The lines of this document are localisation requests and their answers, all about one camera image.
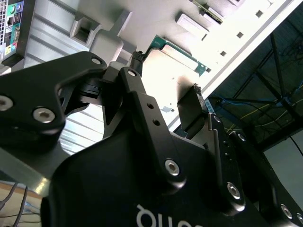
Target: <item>cable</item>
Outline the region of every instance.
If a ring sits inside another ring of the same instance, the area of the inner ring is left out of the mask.
[[[269,106],[269,104],[263,105],[263,106],[261,106],[259,109],[263,109],[263,108],[265,108],[265,107],[267,107],[267,106]],[[252,111],[252,112],[250,112],[250,113],[244,115],[243,117],[240,118],[240,120],[242,120],[242,119],[245,118],[245,117],[248,117],[248,116],[251,115],[251,114],[254,114],[254,113],[257,112],[257,111],[258,111],[258,110],[254,110],[254,111]],[[234,130],[234,129],[232,129],[232,127],[233,127],[234,125],[235,125],[235,124],[232,124],[232,126],[227,130],[227,132],[229,132],[230,130]]]
[[[18,216],[19,214],[9,215],[9,216],[0,216],[0,218],[11,218]],[[21,215],[40,215],[39,213],[30,213],[30,214],[21,214]]]
[[[39,223],[41,223],[41,221],[21,221],[21,222],[19,222],[19,224],[21,224],[21,223],[39,224]]]
[[[295,102],[294,104],[292,104],[292,106],[296,105],[297,103],[299,103],[299,102],[301,102],[301,101],[303,101],[303,99],[300,99],[299,101]],[[287,113],[287,110],[284,111],[279,117],[277,117],[277,118],[276,118],[276,121],[279,120],[281,117],[283,117],[283,115],[284,115],[285,113]],[[275,123],[275,121],[271,121],[271,122],[268,122],[268,123],[265,123],[265,124],[261,124],[261,125],[255,125],[255,127],[262,127],[262,126],[266,126],[266,125],[269,125],[269,124],[272,124],[272,123]]]
[[[302,82],[300,83],[300,85],[299,85],[299,87],[296,89],[296,91],[297,90],[299,90],[299,89],[301,89],[301,88],[303,88],[303,80],[302,80]],[[269,104],[266,104],[266,105],[264,105],[264,106],[261,106],[259,109],[263,109],[264,107],[267,107],[267,106],[269,106]],[[249,115],[251,115],[251,114],[253,114],[253,113],[255,113],[255,112],[257,112],[258,110],[254,110],[254,111],[252,111],[252,112],[250,112],[250,113],[248,113],[247,115],[244,115],[243,117],[241,117],[240,118],[240,120],[242,120],[243,118],[245,118],[245,117],[247,117],[247,116],[249,116]],[[286,113],[287,111],[285,111],[280,117],[278,117],[278,119],[276,119],[276,121],[277,120],[279,120],[285,113]],[[235,124],[232,124],[231,125],[231,127],[228,129],[228,128],[225,128],[225,129],[227,129],[227,132],[229,132],[230,130],[235,130],[235,131],[237,131],[237,130],[241,130],[241,129],[233,129],[233,126],[235,126]]]
[[[21,216],[22,216],[22,213],[23,213],[23,210],[24,210],[25,201],[27,200],[27,191],[28,191],[28,187],[25,187],[23,199],[22,199],[21,206],[20,206],[20,210],[19,210],[17,218],[16,218],[12,227],[17,227],[17,225],[19,224],[19,221],[21,219]]]
[[[18,183],[15,183],[9,191],[7,197],[0,202],[0,210],[5,206],[5,203],[11,198],[12,194],[14,193],[15,189],[17,188]]]
[[[283,126],[281,124],[279,124],[276,120],[274,120],[270,115],[268,115],[266,112],[264,112],[263,110],[260,110],[260,108],[257,108],[256,106],[250,104],[250,103],[246,103],[247,105],[250,105],[256,109],[258,109],[260,112],[262,112],[263,114],[265,114],[267,117],[269,117],[271,120],[273,120],[278,126],[280,126],[280,128],[282,129]],[[301,153],[301,155],[303,156],[303,152],[301,151],[301,149],[299,148],[298,144],[295,142],[295,140],[288,135],[288,137],[294,142],[295,146],[298,148],[299,152]]]

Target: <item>black metal bracket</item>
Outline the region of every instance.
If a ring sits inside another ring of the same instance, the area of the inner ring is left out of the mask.
[[[181,127],[187,138],[193,138],[203,127],[208,117],[208,109],[201,94],[201,88],[193,85],[178,102]]]
[[[235,144],[237,158],[241,159],[244,193],[250,201],[258,202],[261,215],[272,226],[302,226],[297,216],[302,210],[281,184],[264,154],[257,152],[241,134],[232,132],[230,138]]]
[[[220,119],[210,113],[204,128],[192,138],[209,151],[215,166],[221,211],[235,215],[245,209],[245,197],[233,145]]]
[[[134,69],[122,68],[119,77],[124,86],[124,102],[131,112],[134,127],[150,148],[150,160],[159,186],[163,185],[166,193],[179,190],[186,182],[186,175],[157,101],[145,93],[141,75]]]

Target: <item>yellow cable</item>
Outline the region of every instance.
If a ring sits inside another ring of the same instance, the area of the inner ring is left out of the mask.
[[[264,108],[264,107],[266,107],[266,106],[269,106],[269,104],[266,104],[266,105],[264,105],[264,106],[261,106],[259,109],[262,109],[262,108]],[[242,120],[243,118],[245,118],[245,117],[247,117],[247,116],[249,116],[249,115],[251,115],[251,114],[253,114],[253,113],[255,113],[255,112],[257,112],[258,111],[258,109],[257,110],[254,110],[254,111],[251,111],[250,113],[248,113],[248,114],[246,114],[246,115],[244,115],[243,117],[241,117],[240,118],[240,120]],[[232,127],[234,126],[235,124],[232,124],[232,126],[227,130],[227,132],[229,132],[230,130],[232,130]]]
[[[266,105],[264,105],[264,106],[261,106],[259,109],[262,109],[262,108],[264,108],[264,107],[266,107],[266,106],[269,106],[269,104],[266,104]],[[245,117],[248,117],[249,115],[251,115],[251,114],[253,114],[253,113],[257,112],[257,111],[258,111],[258,109],[257,109],[257,110],[254,110],[254,111],[251,111],[250,113],[248,113],[248,114],[244,115],[243,117],[241,117],[240,120],[242,120],[242,119],[245,118]],[[235,124],[232,124],[232,126],[229,128],[229,130],[227,130],[227,132],[229,132],[230,130],[232,130],[232,127],[233,127],[234,125],[235,125]]]

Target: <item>black steel beam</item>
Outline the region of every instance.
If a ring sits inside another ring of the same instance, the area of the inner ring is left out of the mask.
[[[239,88],[239,90],[234,94],[234,96],[232,98],[237,98],[242,91],[247,87],[247,85],[252,81],[252,79],[254,78],[255,74],[251,74],[246,81],[242,84],[242,86]]]
[[[253,100],[253,99],[234,99],[234,98],[222,98],[223,100],[230,101],[233,103],[261,103],[261,104],[275,104],[274,101],[267,100]]]
[[[282,71],[281,71],[281,66],[280,66],[280,61],[279,61],[279,55],[276,47],[276,42],[275,42],[275,36],[274,34],[270,34],[270,41],[271,45],[273,47],[274,51],[274,58],[275,58],[275,63],[276,63],[276,72],[278,75],[278,80],[279,80],[279,85],[280,85],[280,90],[281,90],[281,95],[285,97],[285,88],[284,88],[284,83],[283,83],[283,77],[282,77]]]
[[[296,134],[298,131],[302,129],[302,125],[298,124],[296,121],[290,123],[289,125],[283,127],[282,130],[279,130],[275,134],[266,138],[262,142],[260,142],[256,148],[259,151],[266,151],[274,145],[280,143],[281,141],[287,139],[289,136]]]
[[[261,69],[266,64],[266,62],[273,55],[273,53],[274,53],[273,50],[270,50],[266,54],[266,56],[262,59],[260,64],[257,66],[257,70]],[[237,98],[242,93],[242,91],[247,87],[247,85],[252,81],[254,76],[255,76],[255,73],[250,74],[250,76],[246,79],[246,81],[242,84],[242,86],[239,88],[239,90],[234,94],[234,96],[232,98]]]
[[[283,107],[292,115],[292,117],[297,121],[297,124],[303,125],[302,118],[300,115],[286,102],[286,100],[282,99],[281,95],[271,86],[271,84],[259,73],[256,72],[258,78],[262,81],[262,83],[270,90],[270,92],[276,97],[277,100],[281,100],[281,104]]]
[[[260,64],[257,66],[257,70],[261,69],[265,64],[266,62],[271,58],[271,56],[273,55],[273,50],[271,49],[267,54],[266,56],[262,59],[262,61],[260,62]]]

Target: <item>ceiling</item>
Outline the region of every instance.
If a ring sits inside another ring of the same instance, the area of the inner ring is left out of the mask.
[[[303,89],[298,89],[303,81],[302,14],[303,4],[295,9],[295,11],[273,32],[280,60],[283,84],[285,86],[286,93],[289,93],[287,101],[300,116],[303,115]],[[262,59],[271,49],[271,39],[270,37],[267,37],[260,46],[258,46],[252,54],[245,59],[241,65],[212,93],[211,96],[219,96],[222,98],[233,97],[245,80],[254,74]],[[281,92],[274,55],[272,55],[258,71],[279,93]],[[253,76],[251,82],[237,98],[270,101],[276,100],[276,97],[273,96],[257,76]],[[265,105],[257,103],[251,104],[257,108],[261,108]],[[261,111],[256,111],[256,108],[250,105],[223,101],[222,106],[238,119],[242,118],[242,121],[249,126],[264,125],[271,122],[270,124],[262,127],[252,127],[252,134],[258,143],[264,141],[271,135],[274,135],[276,132],[283,130],[281,129],[281,126],[285,127],[294,122],[291,114],[286,111],[281,103],[262,108],[267,115]],[[220,114],[220,110],[217,113],[222,117],[227,131],[229,131],[229,129],[240,128],[225,118],[225,114]]]

